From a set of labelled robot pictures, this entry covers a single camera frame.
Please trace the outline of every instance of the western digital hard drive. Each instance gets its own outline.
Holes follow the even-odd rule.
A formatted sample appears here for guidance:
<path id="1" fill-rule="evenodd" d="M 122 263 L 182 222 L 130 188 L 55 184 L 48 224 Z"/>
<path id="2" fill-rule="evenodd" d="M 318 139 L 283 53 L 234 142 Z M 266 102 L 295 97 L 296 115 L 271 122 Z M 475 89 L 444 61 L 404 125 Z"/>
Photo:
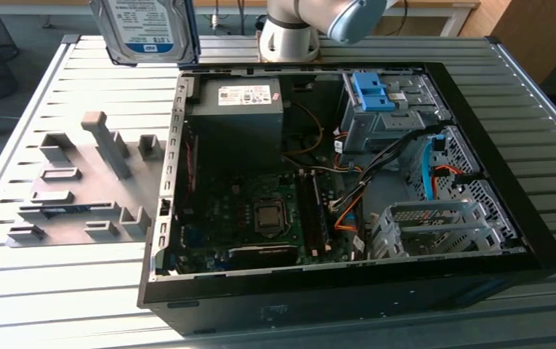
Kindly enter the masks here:
<path id="1" fill-rule="evenodd" d="M 195 63 L 192 0 L 90 0 L 114 64 Z"/>

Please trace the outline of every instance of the black cable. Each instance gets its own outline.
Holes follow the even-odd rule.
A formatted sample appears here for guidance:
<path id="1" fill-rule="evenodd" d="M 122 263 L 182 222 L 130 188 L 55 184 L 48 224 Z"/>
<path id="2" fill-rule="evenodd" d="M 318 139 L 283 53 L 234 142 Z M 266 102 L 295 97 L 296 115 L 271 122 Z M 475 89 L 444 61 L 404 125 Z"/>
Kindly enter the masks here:
<path id="1" fill-rule="evenodd" d="M 238 7 L 239 7 L 239 17 L 240 17 L 240 34 L 246 35 L 246 0 L 238 0 Z"/>
<path id="2" fill-rule="evenodd" d="M 407 23 L 407 16 L 410 13 L 410 3 L 407 0 L 403 0 L 403 2 L 404 2 L 404 12 L 403 12 L 402 24 L 399 25 L 395 31 L 390 32 L 388 34 L 384 34 L 384 36 L 402 35 L 402 30 L 403 30 L 404 24 Z"/>
<path id="3" fill-rule="evenodd" d="M 367 185 L 370 184 L 375 172 L 379 169 L 383 169 L 386 165 L 388 165 L 402 154 L 404 148 L 410 144 L 412 140 L 423 135 L 436 134 L 443 129 L 442 125 L 432 125 L 424 129 L 418 129 L 411 131 L 406 134 L 402 138 L 395 140 L 372 158 L 368 165 L 366 165 L 364 169 L 362 170 L 362 174 L 358 178 L 358 185 L 354 189 L 344 195 L 342 198 L 334 202 L 332 207 L 340 206 L 351 197 L 354 197 L 360 190 L 366 190 Z"/>

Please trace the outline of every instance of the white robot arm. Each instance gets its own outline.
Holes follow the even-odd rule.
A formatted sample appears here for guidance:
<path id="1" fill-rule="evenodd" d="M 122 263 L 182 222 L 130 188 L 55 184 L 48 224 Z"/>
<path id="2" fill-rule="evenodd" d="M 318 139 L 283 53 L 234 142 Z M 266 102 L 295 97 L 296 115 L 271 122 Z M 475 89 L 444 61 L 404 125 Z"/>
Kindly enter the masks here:
<path id="1" fill-rule="evenodd" d="M 370 34 L 399 0 L 268 0 L 260 35 L 266 62 L 307 62 L 319 56 L 319 32 L 342 44 Z M 198 63 L 192 0 L 90 0 L 115 64 Z"/>
<path id="2" fill-rule="evenodd" d="M 319 31 L 354 44 L 375 28 L 399 0 L 270 0 L 260 54 L 270 62 L 311 61 L 319 55 Z"/>

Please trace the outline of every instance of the slotted metal table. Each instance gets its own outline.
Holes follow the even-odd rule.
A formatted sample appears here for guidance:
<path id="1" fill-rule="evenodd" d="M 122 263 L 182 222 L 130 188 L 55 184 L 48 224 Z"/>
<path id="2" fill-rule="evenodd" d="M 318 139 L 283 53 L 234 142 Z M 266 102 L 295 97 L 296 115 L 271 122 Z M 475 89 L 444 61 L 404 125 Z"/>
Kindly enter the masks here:
<path id="1" fill-rule="evenodd" d="M 110 63 L 100 36 L 67 36 L 0 155 L 0 341 L 47 348 L 556 348 L 556 275 L 471 308 L 339 324 L 183 338 L 138 309 L 144 243 L 11 249 L 6 233 L 42 170 L 43 132 L 79 127 L 86 110 L 131 135 L 166 139 L 178 70 Z M 255 62 L 254 38 L 203 37 L 202 62 Z M 556 108 L 503 46 L 485 39 L 323 42 L 327 61 L 436 61 L 476 115 L 556 237 Z"/>

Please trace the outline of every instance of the ram slot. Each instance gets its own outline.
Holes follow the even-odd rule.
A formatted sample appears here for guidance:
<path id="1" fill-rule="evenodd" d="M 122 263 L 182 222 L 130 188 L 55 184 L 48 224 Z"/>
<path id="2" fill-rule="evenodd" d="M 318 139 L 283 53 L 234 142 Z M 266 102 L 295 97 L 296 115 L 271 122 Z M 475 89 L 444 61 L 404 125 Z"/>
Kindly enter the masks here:
<path id="1" fill-rule="evenodd" d="M 316 184 L 316 175 L 314 172 L 300 171 L 295 177 L 306 252 L 310 256 L 318 257 L 328 250 L 330 231 L 327 228 L 326 209 Z"/>

